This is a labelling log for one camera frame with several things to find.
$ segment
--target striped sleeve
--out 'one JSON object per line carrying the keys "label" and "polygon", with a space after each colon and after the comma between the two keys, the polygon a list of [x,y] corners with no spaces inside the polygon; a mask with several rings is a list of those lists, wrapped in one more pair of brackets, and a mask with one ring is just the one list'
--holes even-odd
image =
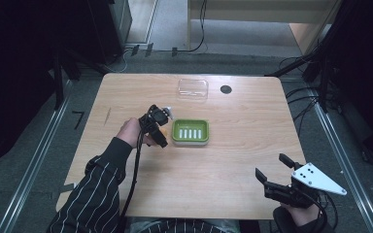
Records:
{"label": "striped sleeve", "polygon": [[86,166],[85,177],[53,218],[47,232],[115,232],[119,222],[119,184],[132,147],[114,138]]}

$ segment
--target gray floor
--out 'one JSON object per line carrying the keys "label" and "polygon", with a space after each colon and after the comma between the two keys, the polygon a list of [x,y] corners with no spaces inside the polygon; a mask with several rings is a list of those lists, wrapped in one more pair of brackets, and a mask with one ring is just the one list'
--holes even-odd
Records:
{"label": "gray floor", "polygon": [[[158,33],[156,28],[159,27],[163,26],[158,26],[158,24],[154,26],[155,30],[153,33]],[[177,33],[160,32],[158,33],[159,35],[166,35],[166,37],[160,39],[154,36],[153,33],[151,40],[154,40],[156,46],[161,43],[163,46],[167,45],[168,48],[182,47],[183,43],[179,40],[174,39],[174,42],[170,42],[172,39],[169,35],[177,37]],[[280,33],[285,34],[282,38],[290,38],[291,36],[284,27]],[[263,38],[260,41],[261,44],[265,44],[269,39]],[[207,45],[208,50],[205,54],[179,53],[177,56],[172,57],[169,52],[153,52],[150,56],[146,56],[144,51],[139,51],[134,56],[131,56],[129,53],[125,56],[127,67],[124,72],[258,76],[278,70],[284,58],[299,55],[299,51],[282,51],[282,48],[274,47],[273,45],[268,50],[252,48],[251,54],[230,54],[230,52],[222,50],[215,51],[215,47],[212,47],[211,42],[208,42]],[[117,71],[123,70],[124,67],[125,62],[122,59],[110,66],[111,69]],[[83,69],[83,73],[84,75],[81,80],[74,82],[69,104],[67,105],[62,121],[60,121],[36,181],[19,216],[15,216],[17,221],[13,232],[43,232],[55,214],[54,209],[59,189],[62,187],[66,178],[93,100],[102,82],[102,77],[89,69]],[[285,92],[305,86],[305,83],[299,79],[300,75],[301,71],[294,70],[282,77]],[[307,92],[302,91],[292,96],[292,98],[306,95]],[[294,116],[297,115],[308,105],[308,102],[309,100],[303,100],[290,104],[291,113]],[[0,222],[51,120],[53,105],[54,97],[49,99],[42,107],[39,114],[35,116],[24,130],[13,149],[0,159]],[[72,114],[72,111],[85,112],[84,119],[76,130],[74,127],[79,116]],[[348,157],[354,164],[363,188],[373,203],[373,165],[369,165],[361,159],[359,146],[342,116],[336,111],[330,111],[329,116],[332,119],[334,127],[337,129],[344,149],[348,153]],[[310,111],[303,120],[300,142],[307,161],[313,162],[349,191],[347,196],[331,195],[336,203],[339,215],[337,232],[369,232],[358,207],[356,197],[351,190],[351,185],[345,179],[343,171],[334,155],[334,150],[314,110]],[[261,230],[262,232],[269,232],[267,221],[261,222]]]}

